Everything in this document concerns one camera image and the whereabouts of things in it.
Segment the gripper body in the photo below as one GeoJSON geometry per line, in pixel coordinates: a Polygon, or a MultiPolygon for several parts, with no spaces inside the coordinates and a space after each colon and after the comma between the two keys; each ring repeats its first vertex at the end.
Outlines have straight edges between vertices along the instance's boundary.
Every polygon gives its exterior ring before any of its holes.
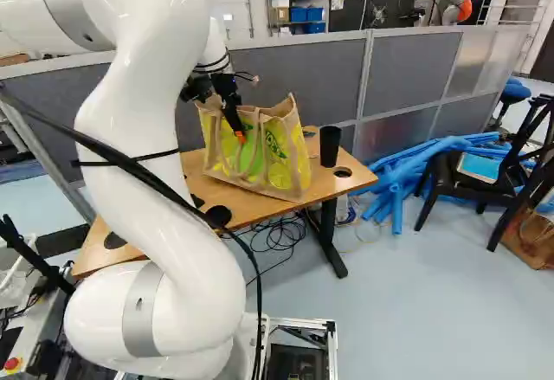
{"type": "Polygon", "coordinates": [[[180,99],[182,101],[200,100],[204,103],[214,93],[217,93],[226,104],[240,105],[235,76],[225,73],[190,76],[180,92],[180,99]]]}

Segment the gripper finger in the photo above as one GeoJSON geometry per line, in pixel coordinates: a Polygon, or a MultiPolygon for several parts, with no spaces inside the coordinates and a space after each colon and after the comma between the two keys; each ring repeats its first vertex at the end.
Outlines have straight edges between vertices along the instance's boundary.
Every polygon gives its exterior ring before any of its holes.
{"type": "Polygon", "coordinates": [[[229,123],[229,126],[233,130],[233,133],[237,137],[239,143],[244,145],[246,143],[245,130],[237,112],[237,107],[242,104],[242,99],[237,93],[231,93],[222,101],[224,103],[222,108],[224,117],[229,123]]]}

